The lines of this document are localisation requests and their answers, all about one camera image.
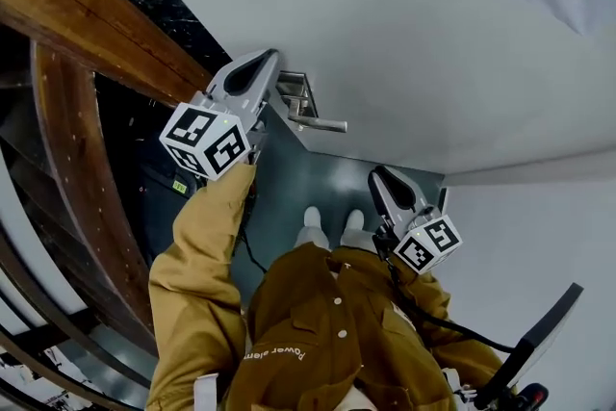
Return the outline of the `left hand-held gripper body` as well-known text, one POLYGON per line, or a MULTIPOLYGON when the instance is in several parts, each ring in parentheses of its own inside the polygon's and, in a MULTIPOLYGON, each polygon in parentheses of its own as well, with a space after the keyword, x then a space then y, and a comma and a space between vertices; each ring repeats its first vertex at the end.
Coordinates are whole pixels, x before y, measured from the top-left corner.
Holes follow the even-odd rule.
POLYGON ((236 163, 258 159, 267 137, 261 112, 268 96, 250 101, 230 92, 198 92, 178 105, 159 141, 179 167, 217 181, 236 163))

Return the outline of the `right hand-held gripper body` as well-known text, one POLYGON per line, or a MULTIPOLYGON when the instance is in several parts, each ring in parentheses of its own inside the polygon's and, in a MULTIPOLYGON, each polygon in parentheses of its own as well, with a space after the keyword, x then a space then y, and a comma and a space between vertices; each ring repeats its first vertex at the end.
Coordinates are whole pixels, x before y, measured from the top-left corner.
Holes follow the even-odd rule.
POLYGON ((387 218, 373 235, 373 243, 382 260, 395 256, 415 273, 424 274, 445 261, 462 239, 447 214, 425 206, 405 217, 387 218))

